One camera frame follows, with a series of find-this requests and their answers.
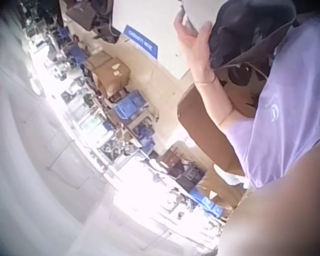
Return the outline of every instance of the white wall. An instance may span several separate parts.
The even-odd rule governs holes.
[[[115,0],[113,10],[113,26],[123,33],[129,25],[155,43],[158,62],[176,79],[188,70],[173,27],[179,10],[177,0]]]

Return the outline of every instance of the lavender t-shirt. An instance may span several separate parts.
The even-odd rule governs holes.
[[[255,118],[237,121],[226,136],[255,187],[282,177],[320,140],[320,17],[288,32]]]

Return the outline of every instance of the woman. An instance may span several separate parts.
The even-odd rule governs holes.
[[[195,35],[174,26],[187,65],[216,126],[227,136],[246,176],[259,188],[286,174],[320,142],[320,17],[289,31],[277,47],[254,119],[236,111],[213,70],[208,45],[212,24]]]

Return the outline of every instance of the hand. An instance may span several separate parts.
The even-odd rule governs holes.
[[[181,10],[174,20],[174,27],[178,34],[179,45],[186,57],[187,65],[191,70],[194,81],[213,81],[214,73],[210,67],[209,37],[212,23],[206,22],[196,35],[182,24],[184,10]]]

